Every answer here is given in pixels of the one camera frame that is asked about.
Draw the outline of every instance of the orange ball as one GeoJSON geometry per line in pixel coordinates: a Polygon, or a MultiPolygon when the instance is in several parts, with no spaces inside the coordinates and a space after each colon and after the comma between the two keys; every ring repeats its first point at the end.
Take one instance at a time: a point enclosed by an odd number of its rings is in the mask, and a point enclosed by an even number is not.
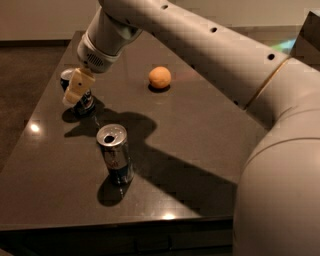
{"type": "Polygon", "coordinates": [[[163,89],[170,85],[171,74],[165,67],[156,67],[149,73],[149,82],[153,88],[163,89]]]}

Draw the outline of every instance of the wall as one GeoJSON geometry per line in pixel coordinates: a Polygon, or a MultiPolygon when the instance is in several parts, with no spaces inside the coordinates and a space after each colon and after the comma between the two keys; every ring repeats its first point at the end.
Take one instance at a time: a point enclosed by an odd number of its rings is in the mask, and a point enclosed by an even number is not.
{"type": "MultiPolygon", "coordinates": [[[[171,0],[227,26],[301,25],[319,0],[171,0]]],[[[97,0],[1,0],[0,40],[70,39],[85,30],[97,0]]]]}

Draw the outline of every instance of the aluminum can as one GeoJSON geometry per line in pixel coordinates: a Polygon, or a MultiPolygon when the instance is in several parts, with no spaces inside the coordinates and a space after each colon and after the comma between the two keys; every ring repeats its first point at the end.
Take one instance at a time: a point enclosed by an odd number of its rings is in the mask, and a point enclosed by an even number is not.
{"type": "MultiPolygon", "coordinates": [[[[61,72],[60,84],[62,86],[63,91],[65,91],[69,86],[69,81],[72,77],[74,70],[74,68],[68,68],[61,72]]],[[[91,94],[91,90],[89,89],[71,110],[75,116],[83,117],[90,115],[94,109],[95,103],[91,94]]]]}
{"type": "Polygon", "coordinates": [[[103,126],[97,133],[104,161],[113,184],[128,184],[134,176],[133,165],[129,157],[127,131],[119,124],[103,126]]]}

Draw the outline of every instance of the black dot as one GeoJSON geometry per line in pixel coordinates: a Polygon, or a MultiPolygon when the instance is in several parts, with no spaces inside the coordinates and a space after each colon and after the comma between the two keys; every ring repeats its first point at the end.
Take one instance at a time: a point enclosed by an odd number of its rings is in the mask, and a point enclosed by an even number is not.
{"type": "Polygon", "coordinates": [[[276,56],[275,56],[273,53],[271,53],[271,54],[268,55],[268,59],[269,59],[269,60],[273,60],[275,57],[276,57],[276,56]]]}

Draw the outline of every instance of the table surface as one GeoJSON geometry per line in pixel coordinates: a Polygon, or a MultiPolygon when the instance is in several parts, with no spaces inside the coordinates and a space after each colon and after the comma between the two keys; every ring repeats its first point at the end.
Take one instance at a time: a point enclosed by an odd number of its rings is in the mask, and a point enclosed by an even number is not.
{"type": "Polygon", "coordinates": [[[232,216],[241,170],[266,131],[147,33],[96,75],[95,115],[74,118],[62,104],[60,73],[78,66],[80,37],[0,175],[0,230],[232,216]],[[171,88],[154,93],[148,73],[160,65],[171,71],[171,88]],[[121,188],[110,183],[96,142],[111,123],[127,128],[136,169],[121,188]]]}

